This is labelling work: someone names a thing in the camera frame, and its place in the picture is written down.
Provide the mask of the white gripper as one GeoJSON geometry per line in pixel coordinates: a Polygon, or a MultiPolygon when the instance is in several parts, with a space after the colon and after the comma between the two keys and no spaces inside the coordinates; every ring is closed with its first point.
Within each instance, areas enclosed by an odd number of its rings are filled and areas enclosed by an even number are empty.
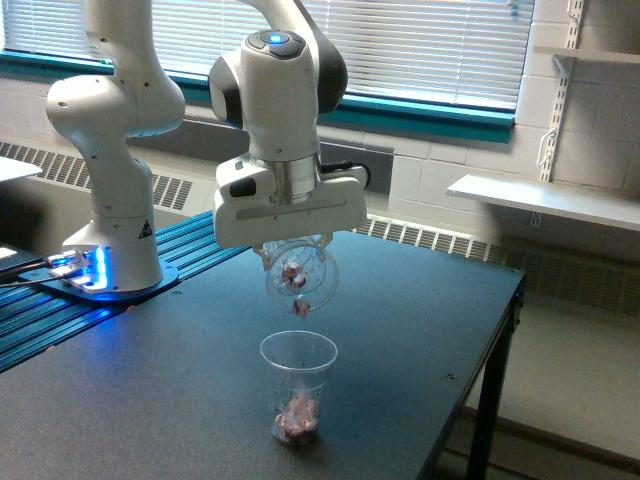
{"type": "Polygon", "coordinates": [[[314,156],[265,162],[244,154],[216,169],[215,232],[223,247],[254,246],[270,270],[272,241],[320,235],[326,248],[333,233],[366,219],[368,168],[352,162],[323,165],[314,156]]]}

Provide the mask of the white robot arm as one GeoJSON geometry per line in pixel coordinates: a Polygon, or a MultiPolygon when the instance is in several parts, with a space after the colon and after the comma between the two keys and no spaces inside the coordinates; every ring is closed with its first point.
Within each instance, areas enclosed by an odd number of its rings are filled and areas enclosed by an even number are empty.
{"type": "MultiPolygon", "coordinates": [[[[331,236],[366,217],[367,170],[321,160],[317,120],[345,93],[345,62],[299,1],[258,1],[268,28],[219,57],[208,76],[215,116],[247,133],[249,147],[216,170],[214,232],[225,247],[331,236]]],[[[51,274],[91,297],[152,289],[163,281],[152,173],[127,142],[181,124],[185,99],[154,48],[147,1],[89,1],[86,33],[111,60],[110,75],[55,82],[47,115],[90,175],[90,221],[64,241],[51,274]]]]}

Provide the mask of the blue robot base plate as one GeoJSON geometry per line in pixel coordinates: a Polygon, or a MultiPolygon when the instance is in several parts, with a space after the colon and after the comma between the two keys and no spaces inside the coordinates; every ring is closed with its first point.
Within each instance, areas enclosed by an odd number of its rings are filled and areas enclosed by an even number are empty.
{"type": "Polygon", "coordinates": [[[39,284],[39,287],[47,293],[62,296],[68,299],[86,301],[93,304],[131,305],[138,304],[144,300],[163,293],[164,291],[169,290],[171,287],[175,286],[178,283],[179,270],[174,265],[166,261],[161,261],[161,270],[163,273],[163,278],[159,283],[151,287],[135,291],[123,291],[120,289],[116,289],[113,291],[85,291],[77,286],[73,286],[70,281],[59,279],[39,284]]]}

